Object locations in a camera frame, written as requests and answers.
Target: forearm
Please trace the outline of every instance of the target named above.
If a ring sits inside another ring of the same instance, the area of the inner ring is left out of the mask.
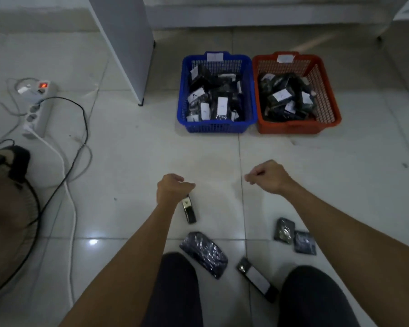
[[[96,276],[61,326],[139,326],[150,300],[176,203],[160,203]]]
[[[409,247],[291,184],[295,207],[322,252],[379,326],[409,326]]]

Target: electrical outlet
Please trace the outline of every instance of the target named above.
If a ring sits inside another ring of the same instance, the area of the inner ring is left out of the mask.
[[[36,83],[34,86],[25,86],[24,89],[20,88],[18,93],[22,95],[27,101],[32,104],[29,107],[24,125],[22,127],[22,135],[29,138],[36,138],[27,128],[31,128],[40,137],[44,137],[45,129],[47,127],[48,119],[51,113],[51,107],[53,106],[53,99],[39,101],[44,98],[56,96],[57,86],[49,80],[42,80]]]

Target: person's right arm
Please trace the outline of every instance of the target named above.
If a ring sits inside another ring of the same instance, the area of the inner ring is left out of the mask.
[[[253,168],[245,180],[294,206],[329,263],[379,327],[409,326],[407,245],[320,200],[273,160]]]

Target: hand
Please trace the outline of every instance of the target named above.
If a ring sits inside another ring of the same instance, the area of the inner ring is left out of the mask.
[[[174,173],[164,175],[157,183],[156,202],[179,203],[195,188],[194,183],[183,182],[185,179]]]
[[[251,185],[256,183],[263,190],[272,194],[282,194],[287,186],[296,183],[284,167],[272,159],[255,166],[244,178]]]

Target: person's left hand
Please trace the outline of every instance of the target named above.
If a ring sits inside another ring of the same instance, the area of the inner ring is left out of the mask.
[[[179,203],[195,188],[194,183],[183,182],[184,180],[174,173],[164,175],[157,183],[156,202],[158,204]]]

